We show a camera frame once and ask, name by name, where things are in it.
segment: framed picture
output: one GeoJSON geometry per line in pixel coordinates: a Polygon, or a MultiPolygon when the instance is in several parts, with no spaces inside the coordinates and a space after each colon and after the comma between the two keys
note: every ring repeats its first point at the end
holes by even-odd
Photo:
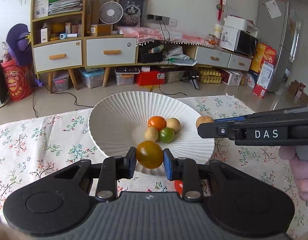
{"type": "Polygon", "coordinates": [[[114,0],[123,7],[123,17],[116,26],[144,27],[147,0],[114,0]]]}
{"type": "Polygon", "coordinates": [[[117,26],[144,27],[147,0],[119,0],[123,7],[123,17],[117,26]]]}

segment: wall socket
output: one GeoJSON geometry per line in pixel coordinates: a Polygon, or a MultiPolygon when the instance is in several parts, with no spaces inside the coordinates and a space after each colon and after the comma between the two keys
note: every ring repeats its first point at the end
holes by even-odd
{"type": "Polygon", "coordinates": [[[176,27],[176,25],[177,25],[177,20],[175,18],[170,18],[169,19],[169,26],[176,27]]]}
{"type": "Polygon", "coordinates": [[[162,22],[165,23],[166,26],[172,26],[176,27],[177,25],[177,20],[176,19],[170,19],[169,17],[166,16],[159,16],[159,15],[153,15],[153,14],[147,14],[146,17],[146,22],[147,23],[155,23],[155,24],[160,24],[164,25],[162,22]]]}

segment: tomato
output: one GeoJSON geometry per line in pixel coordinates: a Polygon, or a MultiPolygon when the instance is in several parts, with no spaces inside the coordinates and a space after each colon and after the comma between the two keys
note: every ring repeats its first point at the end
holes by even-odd
{"type": "Polygon", "coordinates": [[[137,146],[136,158],[147,169],[156,169],[163,163],[163,150],[159,144],[152,141],[144,141],[137,146]]]}
{"type": "Polygon", "coordinates": [[[163,143],[170,143],[174,140],[175,133],[172,128],[165,127],[164,129],[161,129],[158,135],[159,139],[163,143]]]}
{"type": "Polygon", "coordinates": [[[174,180],[174,187],[180,195],[183,194],[183,182],[181,180],[174,180]]]}
{"type": "Polygon", "coordinates": [[[148,121],[148,126],[153,126],[157,131],[166,127],[166,120],[161,116],[153,116],[148,121]]]}

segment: tiled floor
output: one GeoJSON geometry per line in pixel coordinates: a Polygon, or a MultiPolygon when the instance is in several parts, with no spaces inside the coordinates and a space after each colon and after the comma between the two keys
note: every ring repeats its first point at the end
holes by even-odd
{"type": "MultiPolygon", "coordinates": [[[[177,92],[183,92],[188,97],[197,96],[216,96],[216,95],[234,95],[239,100],[243,101],[247,106],[256,112],[268,111],[273,109],[281,109],[287,107],[293,107],[302,103],[294,103],[286,91],[283,91],[281,95],[275,95],[274,93],[268,93],[264,99],[261,99],[252,93],[252,89],[248,86],[227,86],[224,83],[221,84],[199,84],[200,89],[195,90],[194,87],[187,82],[175,82],[170,84],[161,85],[161,90],[167,94],[174,94],[177,92]]],[[[73,88],[68,90],[74,94],[78,99],[78,104],[94,106],[99,101],[110,95],[126,92],[126,91],[149,91],[147,87],[139,87],[137,84],[118,86],[115,84],[115,80],[109,80],[106,88],[97,87],[88,89],[82,87],[80,90],[74,90],[73,88]]],[[[155,87],[152,92],[161,93],[158,87],[155,87]]],[[[183,94],[177,94],[171,96],[174,98],[186,97],[183,94]]],[[[33,95],[18,101],[9,102],[6,106],[0,108],[0,124],[6,122],[14,122],[23,119],[34,118],[34,111],[32,107],[33,95]]],[[[75,98],[70,94],[50,94],[46,88],[37,88],[34,97],[35,110],[39,117],[59,114],[78,109],[84,109],[82,106],[74,105],[75,98]]]]}

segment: cat painting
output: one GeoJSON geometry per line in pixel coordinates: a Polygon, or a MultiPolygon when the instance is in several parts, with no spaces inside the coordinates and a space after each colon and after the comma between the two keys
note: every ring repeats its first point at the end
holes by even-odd
{"type": "Polygon", "coordinates": [[[118,22],[118,26],[128,27],[143,27],[142,19],[143,13],[146,14],[146,5],[144,8],[144,0],[120,0],[120,4],[123,7],[123,16],[118,22]]]}

